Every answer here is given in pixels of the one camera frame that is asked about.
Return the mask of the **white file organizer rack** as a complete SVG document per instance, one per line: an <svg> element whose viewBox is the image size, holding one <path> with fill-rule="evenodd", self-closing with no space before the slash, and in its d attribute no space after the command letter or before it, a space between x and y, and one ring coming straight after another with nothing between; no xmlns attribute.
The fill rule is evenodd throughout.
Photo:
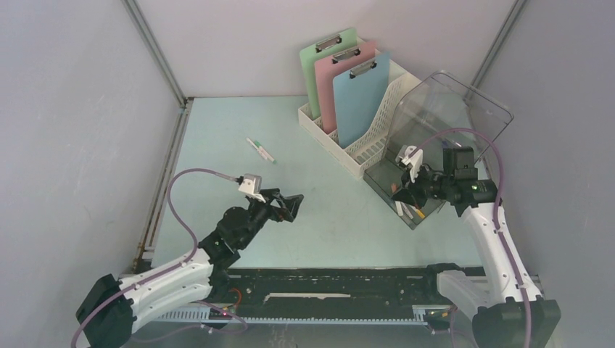
<svg viewBox="0 0 615 348"><path fill-rule="evenodd" d="M298 120L304 128L336 161L354 177L362 178L364 172L375 165L384 153L389 127L392 124L395 107L401 99L418 86L420 80L397 63L390 60L389 85L379 105L375 118L365 135L346 149L338 145L337 130L325 134L321 117L311 119L309 104L298 110Z"/></svg>

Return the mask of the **light green cap marker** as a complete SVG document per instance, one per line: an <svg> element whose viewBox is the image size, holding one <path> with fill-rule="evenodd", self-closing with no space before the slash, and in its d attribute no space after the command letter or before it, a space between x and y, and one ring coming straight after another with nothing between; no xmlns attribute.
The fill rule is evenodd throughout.
<svg viewBox="0 0 615 348"><path fill-rule="evenodd" d="M264 156L264 158L266 158L273 164L276 164L276 159L266 151L266 149L260 144L260 142L255 141L255 146L257 150L259 151L259 153Z"/></svg>

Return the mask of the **white marker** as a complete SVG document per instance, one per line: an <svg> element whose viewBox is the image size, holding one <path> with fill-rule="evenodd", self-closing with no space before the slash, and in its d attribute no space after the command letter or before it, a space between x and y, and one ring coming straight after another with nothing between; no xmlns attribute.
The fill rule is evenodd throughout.
<svg viewBox="0 0 615 348"><path fill-rule="evenodd" d="M246 138L246 141L257 151L257 153L265 160L269 160L269 156L260 145L257 145L252 139Z"/></svg>

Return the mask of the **clear grey drawer box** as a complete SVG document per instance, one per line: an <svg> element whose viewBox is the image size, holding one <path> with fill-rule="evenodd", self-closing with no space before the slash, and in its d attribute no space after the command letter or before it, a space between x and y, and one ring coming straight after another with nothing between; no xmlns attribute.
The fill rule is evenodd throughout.
<svg viewBox="0 0 615 348"><path fill-rule="evenodd" d="M392 208L393 212L411 229L416 229L425 219L416 212L410 219L405 213L397 214L392 194L401 186L403 169L395 157L403 145L423 150L423 161L434 170L443 168L442 142L450 148L470 146L474 150L475 166L479 178L497 184L490 172L486 156L491 145L513 121L513 113L503 104L473 86L463 84L454 75L440 71L408 92L395 107L389 127L384 153L380 161L366 171L368 185ZM430 200L420 210L429 216L443 205L443 200Z"/></svg>

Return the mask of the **blue clipboard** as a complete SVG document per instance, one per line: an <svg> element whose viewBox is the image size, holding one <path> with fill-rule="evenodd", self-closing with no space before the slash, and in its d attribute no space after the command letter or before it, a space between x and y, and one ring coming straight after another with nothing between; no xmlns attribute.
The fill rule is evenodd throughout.
<svg viewBox="0 0 615 348"><path fill-rule="evenodd" d="M376 55L333 79L338 145L366 134L389 85L390 53Z"/></svg>

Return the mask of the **pink clipboard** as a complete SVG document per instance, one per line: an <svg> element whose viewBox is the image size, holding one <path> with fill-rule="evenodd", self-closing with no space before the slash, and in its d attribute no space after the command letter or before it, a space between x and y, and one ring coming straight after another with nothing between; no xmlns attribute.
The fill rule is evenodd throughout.
<svg viewBox="0 0 615 348"><path fill-rule="evenodd" d="M322 129L330 134L337 129L333 79L376 55L376 41L366 41L315 62L315 81Z"/></svg>

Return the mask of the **green clipboard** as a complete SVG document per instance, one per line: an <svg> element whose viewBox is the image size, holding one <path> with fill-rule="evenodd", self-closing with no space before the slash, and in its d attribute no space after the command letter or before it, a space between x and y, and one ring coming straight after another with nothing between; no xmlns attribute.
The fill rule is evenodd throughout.
<svg viewBox="0 0 615 348"><path fill-rule="evenodd" d="M329 37L322 38L316 43L313 43L310 46L300 50L300 63L305 80L305 87L312 120L315 120L321 116L315 81L315 63L320 59L339 53L356 45L357 31L355 28L348 28L332 34Z"/></svg>

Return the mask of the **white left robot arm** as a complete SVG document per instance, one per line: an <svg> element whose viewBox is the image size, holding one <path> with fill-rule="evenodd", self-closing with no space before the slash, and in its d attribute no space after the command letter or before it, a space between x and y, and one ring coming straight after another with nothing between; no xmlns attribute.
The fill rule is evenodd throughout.
<svg viewBox="0 0 615 348"><path fill-rule="evenodd" d="M121 347L150 321L190 302L224 300L231 288L228 268L269 221L293 222L304 199L279 189L261 191L249 205L231 207L215 229L178 259L145 273L99 278L76 311L91 347Z"/></svg>

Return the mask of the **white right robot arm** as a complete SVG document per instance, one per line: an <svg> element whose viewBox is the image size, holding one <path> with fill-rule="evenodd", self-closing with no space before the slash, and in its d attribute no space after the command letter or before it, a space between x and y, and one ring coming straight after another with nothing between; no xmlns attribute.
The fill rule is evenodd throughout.
<svg viewBox="0 0 615 348"><path fill-rule="evenodd" d="M477 287L461 270L443 270L421 284L432 303L449 299L471 319L478 347L546 347L561 310L545 299L516 251L505 221L498 188L479 178L470 146L445 148L441 170L423 161L423 152L404 145L396 156L403 169L401 186L392 194L400 207L423 208L430 200L450 203L472 229L488 290Z"/></svg>

